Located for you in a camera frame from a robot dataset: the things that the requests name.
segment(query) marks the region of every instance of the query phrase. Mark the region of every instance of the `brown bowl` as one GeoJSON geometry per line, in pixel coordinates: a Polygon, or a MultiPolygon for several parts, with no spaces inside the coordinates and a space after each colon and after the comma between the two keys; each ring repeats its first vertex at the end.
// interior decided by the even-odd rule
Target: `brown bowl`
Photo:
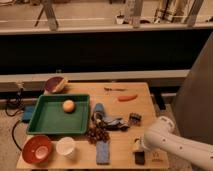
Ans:
{"type": "Polygon", "coordinates": [[[22,157],[29,164],[38,164],[48,158],[52,148],[52,142],[48,136],[36,135],[24,145],[22,157]]]}
{"type": "Polygon", "coordinates": [[[64,89],[67,82],[68,80],[63,77],[52,77],[45,82],[44,89],[49,93],[59,93],[64,89]]]}

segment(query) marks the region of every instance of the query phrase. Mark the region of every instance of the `white cup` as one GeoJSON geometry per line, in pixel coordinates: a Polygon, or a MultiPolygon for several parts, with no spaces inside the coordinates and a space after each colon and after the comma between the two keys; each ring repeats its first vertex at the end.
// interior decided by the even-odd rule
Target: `white cup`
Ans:
{"type": "Polygon", "coordinates": [[[73,159],[75,156],[75,140],[71,137],[61,138],[56,144],[58,154],[73,159]]]}

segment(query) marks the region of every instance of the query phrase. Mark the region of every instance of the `black object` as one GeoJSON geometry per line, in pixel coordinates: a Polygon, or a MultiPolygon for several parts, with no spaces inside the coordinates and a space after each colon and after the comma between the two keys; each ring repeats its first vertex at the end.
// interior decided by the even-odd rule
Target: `black object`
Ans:
{"type": "Polygon", "coordinates": [[[161,92],[159,90],[155,89],[155,90],[153,90],[153,94],[155,96],[156,103],[158,104],[158,107],[160,108],[160,110],[165,110],[166,105],[165,105],[164,100],[161,96],[161,92]]]}
{"type": "Polygon", "coordinates": [[[0,35],[0,74],[190,69],[212,30],[0,35]]]}
{"type": "Polygon", "coordinates": [[[145,164],[145,152],[135,152],[135,164],[145,164]]]}

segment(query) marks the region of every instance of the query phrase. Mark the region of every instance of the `gray surface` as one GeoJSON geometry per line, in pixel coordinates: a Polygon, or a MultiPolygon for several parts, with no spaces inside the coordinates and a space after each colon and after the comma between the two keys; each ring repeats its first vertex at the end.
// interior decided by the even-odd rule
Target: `gray surface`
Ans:
{"type": "Polygon", "coordinates": [[[213,33],[195,61],[173,103],[180,133],[186,138],[213,144],[213,33]]]}

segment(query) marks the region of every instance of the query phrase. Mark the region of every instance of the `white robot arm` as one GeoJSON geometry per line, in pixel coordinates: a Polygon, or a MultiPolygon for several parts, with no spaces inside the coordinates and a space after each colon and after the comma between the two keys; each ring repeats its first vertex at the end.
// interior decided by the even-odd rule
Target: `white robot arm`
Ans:
{"type": "Polygon", "coordinates": [[[213,145],[176,136],[172,134],[173,131],[174,123],[161,116],[145,131],[141,147],[144,150],[160,148],[205,170],[213,170],[213,145]]]}

